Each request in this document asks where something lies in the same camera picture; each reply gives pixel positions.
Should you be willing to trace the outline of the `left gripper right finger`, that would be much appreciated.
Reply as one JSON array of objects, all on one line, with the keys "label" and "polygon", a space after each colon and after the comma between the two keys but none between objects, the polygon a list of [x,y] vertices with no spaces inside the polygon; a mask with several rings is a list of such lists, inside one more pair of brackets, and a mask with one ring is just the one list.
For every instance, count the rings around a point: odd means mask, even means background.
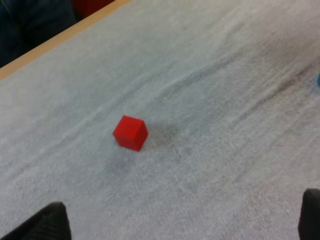
[{"label": "left gripper right finger", "polygon": [[308,188],[302,196],[298,224],[300,240],[320,239],[320,190]]}]

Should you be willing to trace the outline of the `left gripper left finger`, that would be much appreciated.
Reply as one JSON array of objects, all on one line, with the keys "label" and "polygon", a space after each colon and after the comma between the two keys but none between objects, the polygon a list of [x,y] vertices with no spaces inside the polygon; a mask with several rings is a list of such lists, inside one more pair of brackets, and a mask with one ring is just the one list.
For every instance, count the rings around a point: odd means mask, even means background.
[{"label": "left gripper left finger", "polygon": [[1,238],[2,240],[71,240],[63,202],[52,202]]}]

